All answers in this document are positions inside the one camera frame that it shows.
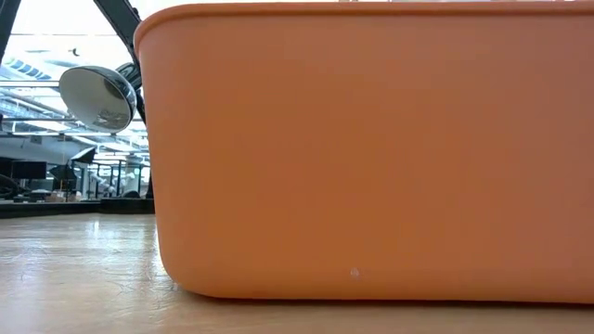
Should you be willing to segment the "orange plastic bin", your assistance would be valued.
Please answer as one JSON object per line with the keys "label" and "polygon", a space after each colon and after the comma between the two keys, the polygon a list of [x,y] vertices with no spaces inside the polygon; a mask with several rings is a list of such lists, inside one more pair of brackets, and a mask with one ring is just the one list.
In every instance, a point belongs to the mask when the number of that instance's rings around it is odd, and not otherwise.
{"label": "orange plastic bin", "polygon": [[182,288],[594,303],[594,1],[191,4],[135,47]]}

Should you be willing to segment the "black studio light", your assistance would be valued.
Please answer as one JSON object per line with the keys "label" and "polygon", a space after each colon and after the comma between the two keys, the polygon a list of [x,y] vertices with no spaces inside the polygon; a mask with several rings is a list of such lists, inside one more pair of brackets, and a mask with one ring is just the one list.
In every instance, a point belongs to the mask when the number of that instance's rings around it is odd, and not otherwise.
{"label": "black studio light", "polygon": [[97,153],[96,147],[85,148],[70,158],[71,162],[92,163]]}
{"label": "black studio light", "polygon": [[69,165],[57,165],[49,170],[53,176],[53,190],[73,191],[77,189],[78,176]]}

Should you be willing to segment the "black monitor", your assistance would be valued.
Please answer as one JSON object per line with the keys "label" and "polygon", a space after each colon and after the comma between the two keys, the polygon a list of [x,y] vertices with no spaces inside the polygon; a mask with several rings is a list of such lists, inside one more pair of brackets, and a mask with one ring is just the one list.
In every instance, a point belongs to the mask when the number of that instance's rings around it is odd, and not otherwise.
{"label": "black monitor", "polygon": [[15,179],[45,179],[47,163],[45,161],[13,161],[11,177]]}

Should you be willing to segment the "black aluminium table frame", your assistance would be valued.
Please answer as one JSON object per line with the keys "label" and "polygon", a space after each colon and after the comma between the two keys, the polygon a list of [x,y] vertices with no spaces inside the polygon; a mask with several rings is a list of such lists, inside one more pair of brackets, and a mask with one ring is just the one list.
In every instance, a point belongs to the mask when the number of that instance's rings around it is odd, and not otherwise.
{"label": "black aluminium table frame", "polygon": [[99,212],[100,209],[101,203],[99,201],[3,202],[0,203],[0,219],[95,213]]}

